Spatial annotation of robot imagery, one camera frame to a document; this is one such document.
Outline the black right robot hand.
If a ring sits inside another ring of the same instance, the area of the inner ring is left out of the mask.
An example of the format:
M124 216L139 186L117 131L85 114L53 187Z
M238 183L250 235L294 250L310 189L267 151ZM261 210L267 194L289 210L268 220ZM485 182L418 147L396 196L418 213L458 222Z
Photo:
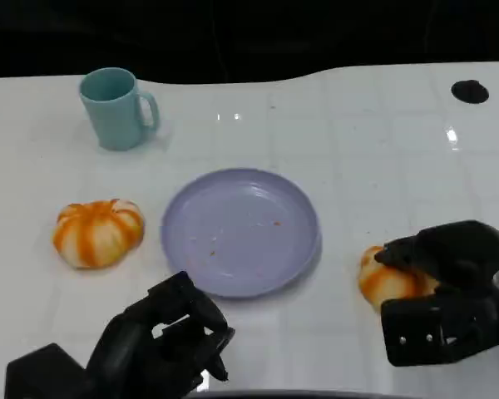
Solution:
M438 283L419 298L383 301L383 337L392 365L454 363L499 345L497 229L477 220L440 224L386 243L374 259Z

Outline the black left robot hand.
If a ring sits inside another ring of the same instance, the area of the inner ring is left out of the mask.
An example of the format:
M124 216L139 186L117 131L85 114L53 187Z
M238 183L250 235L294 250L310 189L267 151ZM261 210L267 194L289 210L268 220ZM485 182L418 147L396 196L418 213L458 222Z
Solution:
M203 371L227 381L220 354L234 335L215 303L179 272L107 324L86 370L102 398L182 398Z

